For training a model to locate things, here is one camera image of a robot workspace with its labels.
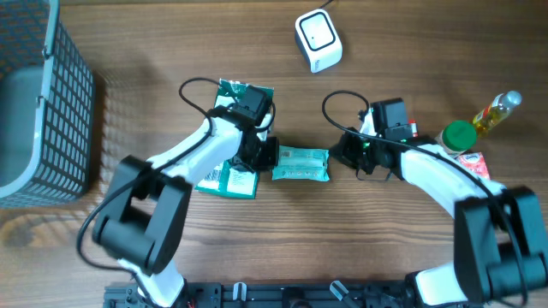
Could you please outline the green gloves package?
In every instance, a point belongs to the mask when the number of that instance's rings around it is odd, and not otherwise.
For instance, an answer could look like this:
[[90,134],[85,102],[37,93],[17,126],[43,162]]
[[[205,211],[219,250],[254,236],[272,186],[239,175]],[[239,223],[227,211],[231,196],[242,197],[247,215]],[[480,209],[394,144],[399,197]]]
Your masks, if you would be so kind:
[[[219,83],[222,86],[217,91],[215,107],[233,104],[233,97],[243,98],[249,87],[248,83],[235,80],[220,79]],[[258,181],[259,173],[239,169],[229,161],[224,161],[200,181],[195,189],[225,198],[255,199]]]

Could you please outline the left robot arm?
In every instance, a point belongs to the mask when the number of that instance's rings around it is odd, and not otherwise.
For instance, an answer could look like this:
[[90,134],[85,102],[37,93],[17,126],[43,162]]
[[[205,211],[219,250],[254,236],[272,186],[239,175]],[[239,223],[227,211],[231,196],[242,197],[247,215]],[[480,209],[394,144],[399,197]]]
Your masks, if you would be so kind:
[[217,88],[232,103],[206,111],[180,144],[145,161],[121,160],[92,230],[92,240],[134,276],[149,305],[171,307],[182,296],[185,280],[173,257],[194,187],[221,163],[252,174],[277,165],[278,142],[268,134],[271,94],[251,85],[241,92]]

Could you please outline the green white round can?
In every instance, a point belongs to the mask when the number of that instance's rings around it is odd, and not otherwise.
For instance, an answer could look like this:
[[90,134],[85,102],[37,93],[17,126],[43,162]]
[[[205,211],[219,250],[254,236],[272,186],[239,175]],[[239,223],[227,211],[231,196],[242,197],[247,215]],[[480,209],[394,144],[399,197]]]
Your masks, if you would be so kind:
[[477,133],[469,122],[453,121],[435,140],[450,157],[456,158],[475,145]]

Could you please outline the light green wipes pack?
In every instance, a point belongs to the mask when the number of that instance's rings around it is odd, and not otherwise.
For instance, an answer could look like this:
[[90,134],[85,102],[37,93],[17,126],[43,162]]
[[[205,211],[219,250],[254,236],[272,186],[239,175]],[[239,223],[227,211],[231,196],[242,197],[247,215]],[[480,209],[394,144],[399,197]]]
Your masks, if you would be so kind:
[[272,170],[272,179],[311,180],[327,182],[329,151],[279,146],[277,166]]

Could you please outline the yellow liquid glass bottle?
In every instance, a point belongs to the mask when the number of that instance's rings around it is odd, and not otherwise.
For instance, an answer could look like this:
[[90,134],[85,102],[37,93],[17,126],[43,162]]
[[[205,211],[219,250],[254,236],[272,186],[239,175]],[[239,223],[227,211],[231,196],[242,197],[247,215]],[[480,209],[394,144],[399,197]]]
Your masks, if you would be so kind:
[[496,96],[471,121],[478,137],[485,137],[497,124],[506,119],[521,104],[521,101],[521,94],[517,91],[509,91]]

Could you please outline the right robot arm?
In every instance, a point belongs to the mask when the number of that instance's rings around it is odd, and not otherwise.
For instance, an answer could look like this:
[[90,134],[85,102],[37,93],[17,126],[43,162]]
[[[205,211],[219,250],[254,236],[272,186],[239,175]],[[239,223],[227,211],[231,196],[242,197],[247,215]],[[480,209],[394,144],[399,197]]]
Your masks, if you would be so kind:
[[366,287],[363,301],[395,307],[481,307],[495,301],[526,306],[547,286],[547,234],[539,200],[527,187],[488,181],[449,157],[429,137],[415,137],[400,98],[366,103],[362,128],[344,134],[333,155],[357,172],[377,167],[414,185],[454,220],[452,261],[406,276],[396,291]]

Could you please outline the red white stick sachet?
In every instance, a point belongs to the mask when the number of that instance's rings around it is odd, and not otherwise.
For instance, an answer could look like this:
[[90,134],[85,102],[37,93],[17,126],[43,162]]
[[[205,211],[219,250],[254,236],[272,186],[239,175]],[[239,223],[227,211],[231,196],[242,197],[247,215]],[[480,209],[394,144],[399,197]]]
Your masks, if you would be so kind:
[[418,137],[419,136],[419,133],[418,133],[418,127],[417,127],[417,123],[415,120],[410,120],[409,121],[409,125],[411,127],[411,130],[412,130],[412,134],[414,137]]

